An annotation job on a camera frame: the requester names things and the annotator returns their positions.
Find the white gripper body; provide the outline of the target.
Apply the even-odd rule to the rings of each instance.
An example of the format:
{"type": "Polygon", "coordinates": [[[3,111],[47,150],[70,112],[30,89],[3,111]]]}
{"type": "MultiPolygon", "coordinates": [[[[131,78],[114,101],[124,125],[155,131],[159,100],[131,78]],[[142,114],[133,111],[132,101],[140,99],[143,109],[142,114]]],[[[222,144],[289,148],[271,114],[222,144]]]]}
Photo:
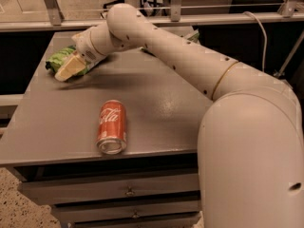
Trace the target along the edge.
{"type": "Polygon", "coordinates": [[[72,36],[77,53],[88,65],[96,65],[106,58],[98,52],[91,41],[91,29],[84,30],[72,36]]]}

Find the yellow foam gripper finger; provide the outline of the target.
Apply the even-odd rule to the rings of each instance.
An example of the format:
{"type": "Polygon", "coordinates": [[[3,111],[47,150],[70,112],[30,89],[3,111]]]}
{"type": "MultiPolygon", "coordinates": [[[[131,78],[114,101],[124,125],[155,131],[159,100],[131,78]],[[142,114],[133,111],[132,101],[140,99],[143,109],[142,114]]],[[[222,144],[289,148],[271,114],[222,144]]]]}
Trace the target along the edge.
{"type": "Polygon", "coordinates": [[[58,68],[55,79],[58,81],[66,81],[67,79],[84,74],[86,72],[86,62],[81,58],[77,51],[70,54],[57,53],[56,60],[60,65],[58,68]]]}

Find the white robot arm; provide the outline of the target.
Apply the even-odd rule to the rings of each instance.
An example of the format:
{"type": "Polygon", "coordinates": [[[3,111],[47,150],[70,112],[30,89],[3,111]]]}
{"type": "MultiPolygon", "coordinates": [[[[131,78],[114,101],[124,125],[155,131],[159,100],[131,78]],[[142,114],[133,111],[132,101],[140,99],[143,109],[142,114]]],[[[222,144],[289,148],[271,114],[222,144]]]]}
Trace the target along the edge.
{"type": "Polygon", "coordinates": [[[304,228],[302,113],[288,85],[156,27],[128,4],[73,40],[76,56],[59,81],[143,47],[212,100],[198,136],[204,228],[304,228]]]}

